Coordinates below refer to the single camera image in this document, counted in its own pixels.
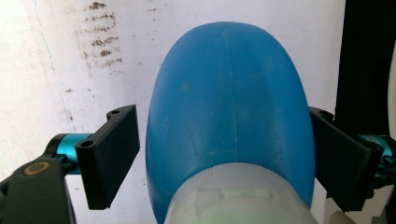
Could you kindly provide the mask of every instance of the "blue rubber object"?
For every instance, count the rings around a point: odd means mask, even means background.
[[[66,135],[59,144],[56,154],[64,154],[66,155],[67,159],[78,164],[75,145],[77,142],[87,139],[89,136],[90,133],[70,133]],[[81,175],[81,171],[78,168],[77,170],[71,172],[69,175]]]
[[[311,204],[315,152],[304,90],[288,53],[256,26],[209,23],[176,42],[155,83],[146,140],[158,223],[185,180],[234,161],[273,170]]]

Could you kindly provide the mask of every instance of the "cyan anodized part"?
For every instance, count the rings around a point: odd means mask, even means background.
[[[303,86],[288,53],[259,27],[209,23],[176,42],[157,76],[146,141],[158,223],[187,179],[227,162],[270,169],[311,204],[315,151]]]
[[[78,164],[75,144],[81,140],[87,139],[88,136],[90,136],[90,133],[70,133],[66,135],[62,139],[61,144],[59,144],[56,154],[66,155],[67,159]],[[79,168],[69,175],[80,175]]]
[[[359,137],[361,137],[362,139],[364,139],[366,141],[379,144],[382,148],[384,148],[384,152],[382,153],[382,158],[384,156],[392,156],[392,151],[391,151],[389,145],[380,136],[375,135],[375,134],[360,134]]]

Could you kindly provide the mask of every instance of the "black plastic bracket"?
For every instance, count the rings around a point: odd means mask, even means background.
[[[309,108],[315,136],[316,177],[345,211],[360,211],[373,191],[384,148],[337,128],[332,114]]]
[[[76,144],[90,209],[111,205],[139,148],[135,105],[110,111],[104,126]]]

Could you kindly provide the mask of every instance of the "screw hole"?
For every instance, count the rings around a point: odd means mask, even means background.
[[[85,141],[83,143],[81,143],[82,147],[90,147],[93,145],[93,141]]]

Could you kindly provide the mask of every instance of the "white wall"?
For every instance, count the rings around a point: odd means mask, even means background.
[[[55,134],[92,133],[109,110],[137,105],[141,152],[113,207],[89,211],[79,177],[67,177],[79,223],[155,222],[144,163],[149,99],[165,54],[193,27],[241,21],[265,29],[294,61],[308,103],[334,110],[345,0],[99,3],[0,3],[0,180]]]

